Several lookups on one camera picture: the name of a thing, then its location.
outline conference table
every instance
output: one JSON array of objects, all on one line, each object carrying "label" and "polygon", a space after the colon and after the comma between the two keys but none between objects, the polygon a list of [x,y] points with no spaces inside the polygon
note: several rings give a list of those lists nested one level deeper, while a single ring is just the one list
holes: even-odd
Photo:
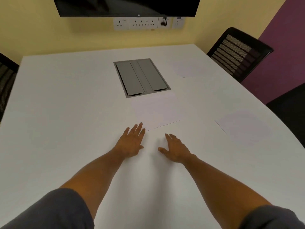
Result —
[{"label": "conference table", "polygon": [[[220,228],[184,166],[157,151],[166,147],[165,133],[305,220],[300,142],[198,47],[174,45],[23,57],[0,127],[0,226],[108,152],[126,127],[139,123],[114,62],[147,58],[175,93],[184,118],[146,132],[144,149],[125,160],[113,178],[95,228]],[[173,64],[190,59],[206,69],[178,76]],[[254,114],[270,135],[251,146],[232,140],[216,121],[236,111]]]}]

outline power outlet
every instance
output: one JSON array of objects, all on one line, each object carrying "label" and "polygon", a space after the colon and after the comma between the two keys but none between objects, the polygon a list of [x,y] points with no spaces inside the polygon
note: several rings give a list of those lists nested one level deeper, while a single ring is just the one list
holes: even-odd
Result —
[{"label": "power outlet", "polygon": [[156,29],[158,28],[157,17],[138,17],[129,18],[129,29],[130,30],[145,30],[145,29]]},{"label": "power outlet", "polygon": [[172,17],[159,17],[158,29],[170,29],[172,21]]},{"label": "power outlet", "polygon": [[172,29],[182,29],[185,23],[185,17],[174,17]]},{"label": "power outlet", "polygon": [[113,26],[115,30],[129,30],[128,18],[113,18]]}]

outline mesh chair back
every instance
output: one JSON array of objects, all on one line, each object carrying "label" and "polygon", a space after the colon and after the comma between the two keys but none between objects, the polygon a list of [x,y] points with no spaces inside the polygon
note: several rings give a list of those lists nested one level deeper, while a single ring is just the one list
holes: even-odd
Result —
[{"label": "mesh chair back", "polygon": [[274,50],[234,27],[227,29],[208,52],[219,66],[242,82]]},{"label": "mesh chair back", "polygon": [[0,54],[0,121],[19,69],[19,65]]}]

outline finger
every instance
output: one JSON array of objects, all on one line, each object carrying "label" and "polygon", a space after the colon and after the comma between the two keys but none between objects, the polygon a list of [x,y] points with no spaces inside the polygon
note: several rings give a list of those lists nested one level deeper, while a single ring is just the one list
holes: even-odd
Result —
[{"label": "finger", "polygon": [[167,133],[165,134],[165,137],[166,137],[167,143],[172,141],[172,138]]},{"label": "finger", "polygon": [[130,134],[134,134],[134,132],[135,132],[135,129],[137,128],[137,124],[135,124],[133,127],[132,127],[132,129],[130,130],[130,132],[129,132],[129,134],[128,135],[130,135]]},{"label": "finger", "polygon": [[139,135],[141,128],[142,128],[143,123],[139,123],[139,126],[137,127],[137,129],[135,130],[135,135]]},{"label": "finger", "polygon": [[177,139],[177,137],[176,137],[175,135],[173,135],[173,134],[170,134],[170,137],[171,137],[173,140]]},{"label": "finger", "polygon": [[159,147],[158,150],[162,154],[167,154],[168,153],[168,151],[166,149],[162,148],[162,147]]},{"label": "finger", "polygon": [[129,131],[129,127],[127,129],[125,129],[123,135],[127,135],[128,134],[128,131]]},{"label": "finger", "polygon": [[144,134],[145,134],[145,129],[142,129],[142,131],[140,132],[140,134],[139,134],[139,136],[138,136],[138,138],[139,138],[140,141],[143,140]]}]

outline sheet of paper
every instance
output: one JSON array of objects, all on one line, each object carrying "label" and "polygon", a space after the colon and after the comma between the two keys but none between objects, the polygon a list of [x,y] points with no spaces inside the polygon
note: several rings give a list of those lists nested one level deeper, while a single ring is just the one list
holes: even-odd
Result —
[{"label": "sheet of paper", "polygon": [[210,74],[215,69],[212,68],[212,63],[204,62],[198,58],[189,58],[180,61],[169,62],[173,67],[174,71],[180,77],[193,77],[201,76],[206,73]]},{"label": "sheet of paper", "polygon": [[252,146],[271,134],[270,128],[249,111],[237,111],[216,120],[237,143]]},{"label": "sheet of paper", "polygon": [[148,131],[183,118],[182,108],[171,90],[130,98],[139,122]]}]

